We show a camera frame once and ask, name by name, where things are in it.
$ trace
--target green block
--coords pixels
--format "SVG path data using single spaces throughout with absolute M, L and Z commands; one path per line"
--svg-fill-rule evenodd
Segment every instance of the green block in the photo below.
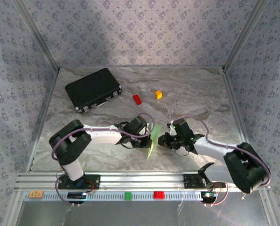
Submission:
M 125 192 L 124 193 L 124 200 L 132 200 L 132 193 L 131 192 Z

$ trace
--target gray floor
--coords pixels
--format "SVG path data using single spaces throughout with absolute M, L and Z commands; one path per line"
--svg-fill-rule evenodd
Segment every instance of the gray floor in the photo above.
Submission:
M 241 200 L 230 193 L 213 207 L 198 201 L 86 202 L 71 207 L 62 202 L 23 202 L 17 226 L 268 226 L 258 192 Z
M 130 121 L 141 112 L 151 114 L 157 124 L 166 125 L 179 116 L 193 114 L 203 119 L 211 130 L 211 137 L 227 143 L 239 143 L 227 92 L 220 70 L 210 71 L 194 67 L 134 67 L 110 68 L 123 87 L 121 96 L 109 103 L 78 114 L 64 89 L 98 68 L 60 70 L 48 108 L 46 121 L 32 165 L 33 171 L 59 170 L 51 158 L 48 140 L 54 133 L 74 119 L 92 126 L 108 126 Z M 163 97 L 156 100 L 154 92 Z M 142 104 L 132 98 L 138 94 Z M 196 133 L 205 134 L 198 121 L 187 120 Z M 188 155 L 178 157 L 173 151 L 157 146 L 147 160 L 147 149 L 128 150 L 120 145 L 89 145 L 79 158 L 84 170 L 198 170 L 213 159 Z

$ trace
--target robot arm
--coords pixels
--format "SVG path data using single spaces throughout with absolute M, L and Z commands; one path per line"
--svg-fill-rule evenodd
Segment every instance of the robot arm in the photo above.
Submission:
M 140 116 L 131 122 L 122 122 L 108 127 L 92 127 L 74 120 L 50 138 L 49 144 L 53 148 L 52 158 L 59 162 L 72 181 L 76 181 L 84 175 L 78 157 L 89 143 L 118 145 L 130 142 L 132 147 L 147 148 L 151 146 L 150 135 L 140 138 L 126 135 L 126 133 L 145 134 L 146 128 L 147 123 Z
M 208 163 L 198 171 L 207 186 L 212 182 L 234 183 L 242 192 L 248 194 L 267 180 L 266 170 L 269 169 L 265 169 L 264 162 L 248 143 L 226 145 L 216 142 L 217 145 L 213 145 L 204 135 L 194 134 L 183 118 L 173 121 L 168 127 L 171 132 L 159 137 L 159 145 L 176 150 L 184 147 L 188 152 L 210 156 L 226 164 L 219 166 Z

